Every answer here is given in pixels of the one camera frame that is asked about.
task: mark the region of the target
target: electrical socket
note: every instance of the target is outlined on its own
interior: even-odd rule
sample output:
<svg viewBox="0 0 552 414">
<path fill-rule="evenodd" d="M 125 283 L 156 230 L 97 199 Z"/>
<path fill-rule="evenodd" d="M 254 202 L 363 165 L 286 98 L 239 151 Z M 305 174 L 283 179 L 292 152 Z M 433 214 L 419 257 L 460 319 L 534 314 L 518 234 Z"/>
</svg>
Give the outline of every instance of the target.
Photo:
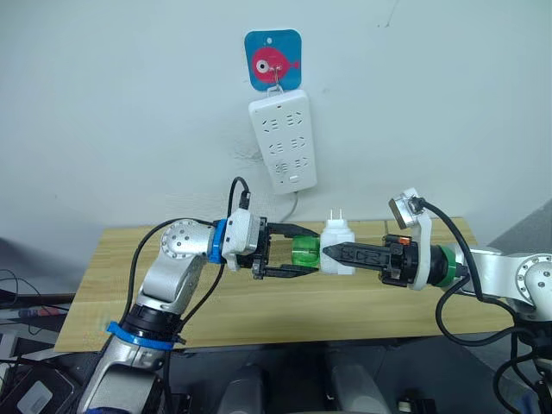
<svg viewBox="0 0 552 414">
<path fill-rule="evenodd" d="M 249 116 L 276 194 L 317 184 L 309 98 L 302 90 L 249 104 Z"/>
</svg>

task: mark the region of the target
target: fish logo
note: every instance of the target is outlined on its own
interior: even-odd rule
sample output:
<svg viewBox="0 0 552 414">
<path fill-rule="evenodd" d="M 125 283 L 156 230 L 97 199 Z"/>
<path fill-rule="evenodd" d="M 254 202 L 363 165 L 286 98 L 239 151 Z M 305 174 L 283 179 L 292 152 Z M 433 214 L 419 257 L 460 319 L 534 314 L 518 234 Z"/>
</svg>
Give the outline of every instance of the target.
<svg viewBox="0 0 552 414">
<path fill-rule="evenodd" d="M 274 47 L 262 47 L 253 55 L 255 77 L 265 84 L 275 84 L 282 79 L 290 68 L 299 69 L 299 62 L 291 63 L 280 50 Z"/>
</svg>

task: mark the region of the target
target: wooden table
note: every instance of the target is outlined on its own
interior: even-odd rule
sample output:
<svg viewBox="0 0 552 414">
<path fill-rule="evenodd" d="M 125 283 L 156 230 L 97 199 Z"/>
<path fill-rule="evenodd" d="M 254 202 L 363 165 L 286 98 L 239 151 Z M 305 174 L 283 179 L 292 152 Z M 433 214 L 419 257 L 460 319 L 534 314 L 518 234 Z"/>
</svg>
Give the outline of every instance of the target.
<svg viewBox="0 0 552 414">
<path fill-rule="evenodd" d="M 462 219 L 456 224 L 475 242 Z M 323 223 L 299 223 L 321 232 Z M 401 232 L 395 222 L 349 222 L 356 241 L 381 244 L 388 229 Z M 99 242 L 77 296 L 67 315 L 55 350 L 96 351 L 108 337 L 109 321 L 118 321 L 124 308 L 129 266 L 139 240 L 149 227 L 107 229 Z M 160 233 L 142 250 L 136 273 L 135 294 L 159 251 Z M 446 244 L 452 236 L 434 221 L 432 242 Z M 274 238 L 271 265 L 291 263 L 291 241 Z M 211 285 L 218 266 L 205 266 L 188 309 Z M 439 335 L 435 307 L 442 290 L 427 287 L 420 292 L 383 285 L 374 271 L 356 274 L 313 273 L 296 279 L 253 280 L 249 270 L 225 270 L 211 298 L 186 326 L 188 347 L 210 347 L 275 342 L 389 338 Z M 453 296 L 444 312 L 455 333 L 502 329 L 509 324 L 506 312 L 473 298 Z"/>
</svg>

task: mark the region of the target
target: blue sticker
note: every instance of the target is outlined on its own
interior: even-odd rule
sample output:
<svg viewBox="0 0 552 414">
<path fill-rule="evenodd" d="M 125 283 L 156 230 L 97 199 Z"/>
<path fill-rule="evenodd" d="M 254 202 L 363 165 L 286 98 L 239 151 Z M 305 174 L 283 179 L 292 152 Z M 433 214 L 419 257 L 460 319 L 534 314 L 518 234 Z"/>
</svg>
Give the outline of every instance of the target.
<svg viewBox="0 0 552 414">
<path fill-rule="evenodd" d="M 295 30 L 249 32 L 245 36 L 249 78 L 257 91 L 277 81 L 285 91 L 301 85 L 301 36 Z"/>
</svg>

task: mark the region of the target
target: green ring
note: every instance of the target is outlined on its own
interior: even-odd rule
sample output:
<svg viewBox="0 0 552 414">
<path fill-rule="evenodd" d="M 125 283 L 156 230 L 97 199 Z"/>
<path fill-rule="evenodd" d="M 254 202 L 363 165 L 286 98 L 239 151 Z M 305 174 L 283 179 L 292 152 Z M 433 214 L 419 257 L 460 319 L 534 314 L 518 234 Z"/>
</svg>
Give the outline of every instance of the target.
<svg viewBox="0 0 552 414">
<path fill-rule="evenodd" d="M 449 248 L 445 248 L 443 246 L 439 246 L 442 250 L 442 252 L 445 254 L 445 257 L 447 258 L 448 262 L 448 270 L 447 274 L 445 275 L 444 279 L 441 280 L 439 283 L 436 284 L 437 287 L 445 287 L 450 285 L 456 276 L 456 255 L 455 252 L 453 252 Z"/>
</svg>

